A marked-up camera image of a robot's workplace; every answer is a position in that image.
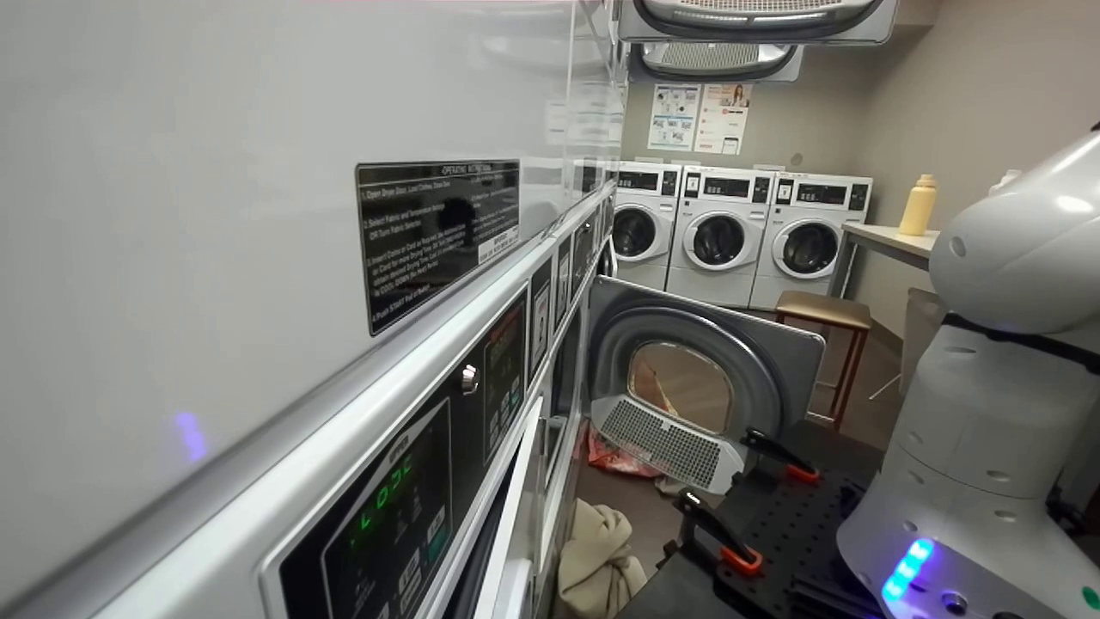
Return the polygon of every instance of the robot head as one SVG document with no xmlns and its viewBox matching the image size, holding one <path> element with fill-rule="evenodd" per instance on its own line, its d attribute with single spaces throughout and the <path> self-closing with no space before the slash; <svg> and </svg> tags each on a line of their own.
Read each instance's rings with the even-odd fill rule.
<svg viewBox="0 0 1100 619">
<path fill-rule="evenodd" d="M 927 270 L 972 322 L 1095 349 L 1073 333 L 1100 333 L 1100 133 L 962 209 Z"/>
</svg>

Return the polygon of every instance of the stacked washer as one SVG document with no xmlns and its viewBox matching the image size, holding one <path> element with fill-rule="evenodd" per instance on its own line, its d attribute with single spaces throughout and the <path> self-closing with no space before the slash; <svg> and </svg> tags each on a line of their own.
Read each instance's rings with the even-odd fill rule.
<svg viewBox="0 0 1100 619">
<path fill-rule="evenodd" d="M 679 205 L 679 166 L 621 163 L 615 166 L 615 259 L 619 279 L 662 289 L 670 236 Z"/>
<path fill-rule="evenodd" d="M 686 166 L 668 294 L 748 307 L 771 193 L 774 172 Z"/>
<path fill-rule="evenodd" d="M 870 190 L 867 177 L 781 177 L 748 307 L 774 309 L 782 289 L 825 296 L 847 279 L 843 226 L 867 219 Z"/>
</svg>

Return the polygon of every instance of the chair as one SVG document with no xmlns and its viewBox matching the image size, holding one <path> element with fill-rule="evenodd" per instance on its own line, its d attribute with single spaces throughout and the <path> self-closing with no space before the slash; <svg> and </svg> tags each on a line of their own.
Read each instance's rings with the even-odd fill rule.
<svg viewBox="0 0 1100 619">
<path fill-rule="evenodd" d="M 862 343 L 867 343 L 867 333 L 870 333 L 870 309 L 862 302 L 853 302 L 853 299 L 834 299 L 834 296 L 816 296 L 816 294 L 798 294 L 798 289 L 787 289 L 776 302 L 776 320 L 781 322 L 810 322 L 819 330 L 825 330 L 825 341 L 833 343 L 834 330 L 850 333 L 850 349 L 847 349 L 847 359 L 843 359 L 843 372 L 837 372 L 837 382 L 833 390 L 833 401 L 828 401 L 828 425 L 837 431 L 843 419 L 847 419 L 847 411 L 850 411 L 850 397 L 853 397 L 853 386 L 856 386 L 856 372 L 858 372 L 858 359 L 862 359 Z"/>
</svg>

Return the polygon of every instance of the floor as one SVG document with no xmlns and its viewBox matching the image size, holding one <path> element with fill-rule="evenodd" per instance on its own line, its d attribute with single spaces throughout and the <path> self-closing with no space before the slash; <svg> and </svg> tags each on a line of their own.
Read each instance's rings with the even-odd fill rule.
<svg viewBox="0 0 1100 619">
<path fill-rule="evenodd" d="M 837 372 L 837 351 L 843 343 L 834 341 L 828 349 L 828 359 L 821 366 L 821 377 L 816 390 L 810 411 L 825 411 L 828 390 Z M 899 343 L 888 330 L 873 330 L 867 337 L 867 351 L 856 372 L 850 412 L 843 423 L 843 433 L 888 446 L 897 411 L 899 411 L 899 393 L 897 393 L 897 356 Z M 705 359 L 672 351 L 672 349 L 651 349 L 642 359 L 633 366 L 633 393 L 659 411 L 672 411 L 678 415 L 686 415 L 700 425 L 723 425 L 723 412 L 731 412 L 731 386 L 716 377 Z M 679 517 L 670 508 L 670 501 L 658 492 L 652 483 L 642 477 L 621 477 L 621 474 L 604 474 L 596 468 L 582 470 L 578 495 L 596 506 L 612 506 L 621 508 L 633 524 L 633 554 L 642 560 L 646 573 L 658 571 L 662 557 L 662 545 L 678 538 Z"/>
</svg>

